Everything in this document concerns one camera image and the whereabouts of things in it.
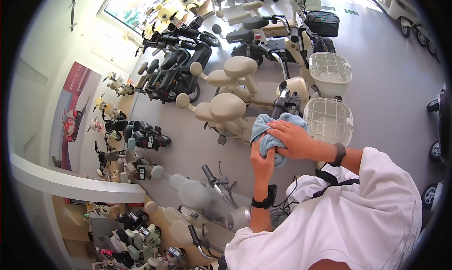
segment price tag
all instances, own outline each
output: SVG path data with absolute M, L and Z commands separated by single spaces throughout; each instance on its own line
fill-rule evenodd
M 141 226 L 141 227 L 138 229 L 138 231 L 139 231 L 140 233 L 142 233 L 142 234 L 144 235 L 145 238 L 148 237 L 148 236 L 150 235 L 149 230 L 146 229 L 146 228 L 144 228 L 143 226 Z
M 145 176 L 144 176 L 144 167 L 140 167 L 140 180 L 146 180 Z
M 129 213 L 129 217 L 133 220 L 133 222 L 137 222 L 138 221 L 138 216 L 133 214 L 133 212 Z
M 149 136 L 149 139 L 147 141 L 147 148 L 151 149 L 154 146 L 154 136 Z

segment green exit sign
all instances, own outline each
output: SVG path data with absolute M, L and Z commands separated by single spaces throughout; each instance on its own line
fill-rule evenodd
M 349 13 L 349 14 L 353 14 L 353 15 L 358 15 L 359 16 L 358 12 L 356 12 L 356 11 L 352 11 L 352 10 L 348 10 L 348 9 L 344 9 L 344 10 L 345 10 L 345 13 Z

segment towel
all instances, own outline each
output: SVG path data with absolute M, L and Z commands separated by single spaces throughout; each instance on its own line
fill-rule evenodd
M 257 142 L 257 140 L 259 140 L 259 138 L 261 137 L 263 132 L 267 131 L 268 129 L 271 129 L 271 127 L 267 126 L 267 123 L 270 123 L 270 121 L 273 121 L 273 120 L 274 119 L 271 118 L 270 116 L 268 116 L 267 114 L 261 114 L 261 115 L 257 116 L 257 119 L 253 125 L 253 133 L 251 135 L 250 147 L 253 142 Z M 303 129 L 305 129 L 305 131 L 308 131 L 308 125 L 303 120 L 303 118 L 298 115 L 292 115 L 290 113 L 282 113 L 278 120 L 288 121 L 290 123 L 293 123 L 297 126 L 302 127 Z M 272 147 L 279 147 L 279 148 L 284 148 L 284 149 L 287 148 L 286 145 L 279 138 L 276 138 L 268 133 L 260 141 L 260 146 L 259 146 L 260 155 L 263 158 L 266 158 L 268 149 L 270 149 Z M 275 154 L 275 167 L 276 168 L 282 167 L 286 163 L 286 161 L 287 161 L 287 157 L 282 156 L 279 153 Z

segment wire basket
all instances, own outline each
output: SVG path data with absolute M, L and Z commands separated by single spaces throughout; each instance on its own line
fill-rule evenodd
M 323 97 L 340 97 L 352 80 L 352 67 L 336 53 L 316 52 L 309 58 L 309 73 Z
M 331 98 L 313 98 L 306 104 L 303 116 L 313 139 L 344 146 L 350 143 L 353 116 L 347 104 Z
M 306 25 L 319 36 L 335 38 L 339 34 L 339 17 L 326 11 L 311 11 L 306 15 Z

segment white ledge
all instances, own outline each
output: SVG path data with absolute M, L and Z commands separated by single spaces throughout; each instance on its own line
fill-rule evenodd
M 48 194 L 87 201 L 144 202 L 146 192 L 137 184 L 95 181 L 59 173 L 31 163 L 14 153 L 9 155 L 9 160 L 15 179 Z

